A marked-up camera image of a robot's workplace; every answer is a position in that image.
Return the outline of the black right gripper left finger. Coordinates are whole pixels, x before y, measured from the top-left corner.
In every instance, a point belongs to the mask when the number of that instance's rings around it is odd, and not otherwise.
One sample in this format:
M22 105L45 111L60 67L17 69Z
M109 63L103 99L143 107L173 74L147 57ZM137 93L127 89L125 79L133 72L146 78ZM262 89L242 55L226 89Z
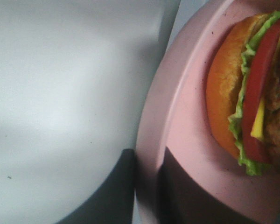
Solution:
M124 149L113 170L82 205L60 224L131 224L134 207L134 150Z

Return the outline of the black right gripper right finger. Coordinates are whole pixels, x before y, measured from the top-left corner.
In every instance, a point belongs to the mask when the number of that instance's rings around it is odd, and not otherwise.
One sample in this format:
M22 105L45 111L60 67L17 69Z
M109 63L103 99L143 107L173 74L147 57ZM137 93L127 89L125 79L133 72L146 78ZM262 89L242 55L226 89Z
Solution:
M158 173L157 211L161 224L246 224L247 218L200 187L168 148Z

